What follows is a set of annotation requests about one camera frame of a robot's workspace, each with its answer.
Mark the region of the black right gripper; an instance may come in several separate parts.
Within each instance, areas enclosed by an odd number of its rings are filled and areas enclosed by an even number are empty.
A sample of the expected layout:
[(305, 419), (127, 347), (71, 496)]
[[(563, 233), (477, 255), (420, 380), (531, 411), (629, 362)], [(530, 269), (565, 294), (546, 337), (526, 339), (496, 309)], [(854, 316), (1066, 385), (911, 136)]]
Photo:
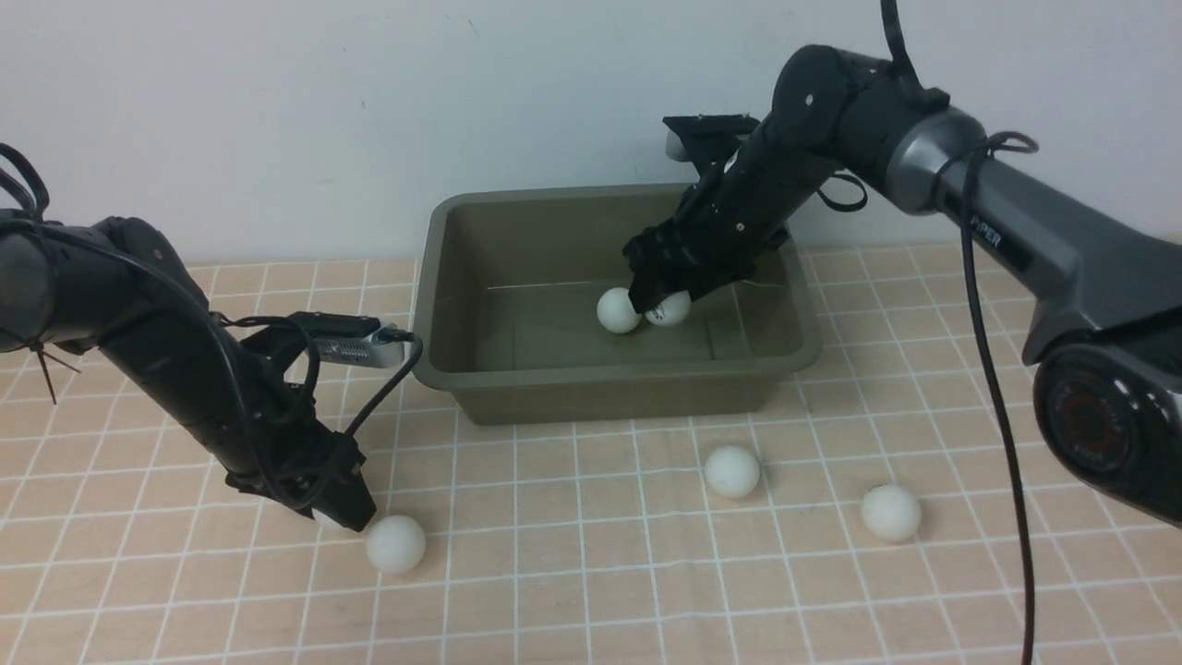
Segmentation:
[(799, 146), (748, 139), (688, 190), (671, 219), (630, 239), (623, 254), (637, 314), (671, 296), (706, 296), (751, 278), (784, 223), (832, 176), (832, 163)]

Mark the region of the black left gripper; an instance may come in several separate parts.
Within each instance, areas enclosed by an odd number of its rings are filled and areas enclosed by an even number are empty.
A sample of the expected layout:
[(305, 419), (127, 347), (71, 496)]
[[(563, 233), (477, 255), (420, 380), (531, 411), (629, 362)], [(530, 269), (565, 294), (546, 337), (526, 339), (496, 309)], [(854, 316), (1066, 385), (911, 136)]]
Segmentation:
[(290, 422), (256, 413), (248, 429), (236, 413), (217, 417), (208, 425), (208, 451), (223, 464), (233, 489), (309, 509), (322, 526), (364, 533), (376, 516), (361, 477), (366, 456), (351, 435), (322, 424), (311, 405)]

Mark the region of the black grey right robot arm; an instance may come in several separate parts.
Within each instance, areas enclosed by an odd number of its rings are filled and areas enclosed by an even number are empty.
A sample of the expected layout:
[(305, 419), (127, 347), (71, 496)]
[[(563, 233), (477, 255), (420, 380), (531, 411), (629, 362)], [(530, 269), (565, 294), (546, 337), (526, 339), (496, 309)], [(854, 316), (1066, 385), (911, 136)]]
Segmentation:
[(891, 61), (794, 52), (769, 115), (706, 170), (671, 219), (624, 245), (639, 309), (751, 278), (786, 219), (849, 170), (901, 211), (942, 213), (1035, 300), (1022, 361), (1056, 459), (1178, 526), (1178, 245), (1147, 236), (994, 156), (999, 141)]

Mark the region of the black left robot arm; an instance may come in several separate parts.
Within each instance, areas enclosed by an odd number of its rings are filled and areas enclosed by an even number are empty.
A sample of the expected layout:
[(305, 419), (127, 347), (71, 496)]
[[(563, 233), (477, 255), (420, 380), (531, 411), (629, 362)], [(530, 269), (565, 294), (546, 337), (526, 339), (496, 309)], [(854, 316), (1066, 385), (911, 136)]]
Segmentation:
[(309, 317), (239, 324), (252, 335), (230, 334), (143, 220), (33, 224), (4, 211), (4, 352), (95, 348), (217, 459), (230, 488), (366, 529), (366, 458), (317, 417)]

